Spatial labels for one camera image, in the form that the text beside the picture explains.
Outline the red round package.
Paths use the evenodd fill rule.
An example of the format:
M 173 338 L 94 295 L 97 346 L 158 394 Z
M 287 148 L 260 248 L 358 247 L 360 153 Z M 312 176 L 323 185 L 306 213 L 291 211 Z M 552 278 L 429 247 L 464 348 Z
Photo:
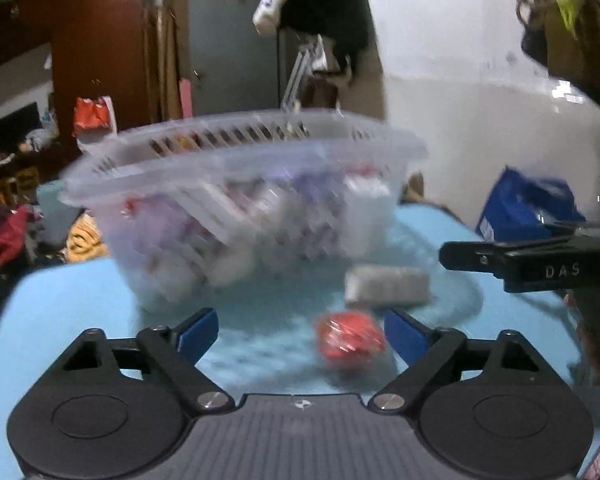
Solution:
M 358 368 L 386 350 L 384 331 L 362 311 L 332 312 L 320 317 L 315 327 L 317 350 L 323 361 L 336 368 Z

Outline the blue plastic bag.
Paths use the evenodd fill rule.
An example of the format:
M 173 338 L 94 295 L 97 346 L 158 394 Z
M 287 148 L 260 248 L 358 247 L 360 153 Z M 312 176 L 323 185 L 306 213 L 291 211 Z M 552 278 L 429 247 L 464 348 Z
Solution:
M 555 222 L 585 222 L 567 182 L 506 167 L 486 200 L 476 233 L 487 242 L 544 240 L 553 236 L 547 225 Z

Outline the grey rectangular packet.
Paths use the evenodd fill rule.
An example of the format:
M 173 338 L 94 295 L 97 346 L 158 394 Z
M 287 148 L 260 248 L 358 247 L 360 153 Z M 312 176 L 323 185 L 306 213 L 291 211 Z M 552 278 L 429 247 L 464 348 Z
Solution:
M 430 275 L 410 266 L 357 264 L 344 277 L 344 301 L 369 308 L 409 307 L 430 299 Z

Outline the light blue table cloth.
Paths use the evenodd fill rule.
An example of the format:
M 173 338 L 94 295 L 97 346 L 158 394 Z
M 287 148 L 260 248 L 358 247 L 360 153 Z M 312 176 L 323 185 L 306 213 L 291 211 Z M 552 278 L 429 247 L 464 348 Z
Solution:
M 579 339 L 562 300 L 551 292 L 509 295 L 486 274 L 449 272 L 438 263 L 449 240 L 471 240 L 467 226 L 427 206 L 396 211 L 383 264 L 416 266 L 431 278 L 431 304 L 416 318 L 451 326 L 471 338 L 492 339 L 518 330 L 570 384 L 580 386 L 592 408 L 600 441 L 600 390 L 585 385 Z M 7 419 L 22 396 L 79 333 L 97 327 L 111 338 L 132 337 L 142 328 L 175 325 L 212 307 L 218 312 L 218 341 L 200 369 L 232 396 L 254 393 L 340 393 L 370 396 L 403 370 L 385 354 L 362 374 L 326 366 L 316 348 L 315 324 L 343 306 L 347 263 L 302 264 L 260 282 L 205 289 L 181 307 L 142 309 L 113 261 L 55 266 L 28 275 L 9 297 L 0 317 L 0 479 L 21 471 L 6 437 Z

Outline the yellow orange cloth pile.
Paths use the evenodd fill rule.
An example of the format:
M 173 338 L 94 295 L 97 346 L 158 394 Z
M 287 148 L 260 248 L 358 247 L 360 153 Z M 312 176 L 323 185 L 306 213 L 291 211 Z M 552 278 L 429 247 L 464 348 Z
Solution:
M 68 263 L 79 263 L 109 256 L 107 245 L 102 240 L 96 221 L 84 212 L 71 226 L 64 251 Z

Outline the translucent plastic basket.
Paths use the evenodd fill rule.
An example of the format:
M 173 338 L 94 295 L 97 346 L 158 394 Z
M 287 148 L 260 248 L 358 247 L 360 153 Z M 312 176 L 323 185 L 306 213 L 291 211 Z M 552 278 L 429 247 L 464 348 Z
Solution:
M 156 312 L 301 263 L 370 258 L 426 154 L 416 134 L 338 110 L 208 115 L 87 146 L 60 198 L 93 215 Z

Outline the red clothing pile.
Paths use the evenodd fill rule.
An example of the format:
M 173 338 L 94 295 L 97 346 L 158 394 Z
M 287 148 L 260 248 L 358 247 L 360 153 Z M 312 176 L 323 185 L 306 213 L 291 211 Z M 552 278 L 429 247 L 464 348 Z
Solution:
M 0 269 L 20 255 L 30 218 L 30 208 L 20 206 L 7 218 L 0 232 Z

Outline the red white plastic bag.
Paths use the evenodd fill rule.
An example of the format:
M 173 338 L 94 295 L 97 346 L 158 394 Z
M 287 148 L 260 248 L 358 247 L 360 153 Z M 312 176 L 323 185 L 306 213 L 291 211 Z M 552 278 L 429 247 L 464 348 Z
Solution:
M 73 110 L 72 134 L 80 136 L 106 136 L 118 131 L 114 106 L 110 96 L 96 99 L 77 98 Z

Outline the grey metal door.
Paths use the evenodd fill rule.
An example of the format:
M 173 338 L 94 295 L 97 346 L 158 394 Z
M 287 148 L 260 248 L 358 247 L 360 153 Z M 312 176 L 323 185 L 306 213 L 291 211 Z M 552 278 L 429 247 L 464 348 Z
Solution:
M 277 38 L 252 24 L 259 1 L 187 0 L 195 115 L 279 107 Z

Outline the dark red wooden wardrobe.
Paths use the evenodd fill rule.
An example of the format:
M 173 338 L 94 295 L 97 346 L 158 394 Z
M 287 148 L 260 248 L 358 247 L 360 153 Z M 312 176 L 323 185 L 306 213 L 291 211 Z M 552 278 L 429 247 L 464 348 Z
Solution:
M 151 120 L 146 20 L 152 0 L 0 0 L 0 119 L 55 112 L 62 157 L 79 155 L 79 98 L 108 96 L 119 129 Z

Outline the black hanging garment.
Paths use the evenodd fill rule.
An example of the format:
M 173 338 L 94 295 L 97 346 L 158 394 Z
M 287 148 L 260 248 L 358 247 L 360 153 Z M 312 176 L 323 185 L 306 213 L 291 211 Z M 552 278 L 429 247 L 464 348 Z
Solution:
M 356 76 L 358 57 L 370 46 L 372 18 L 367 0 L 286 0 L 279 26 L 332 40 L 339 67 Z

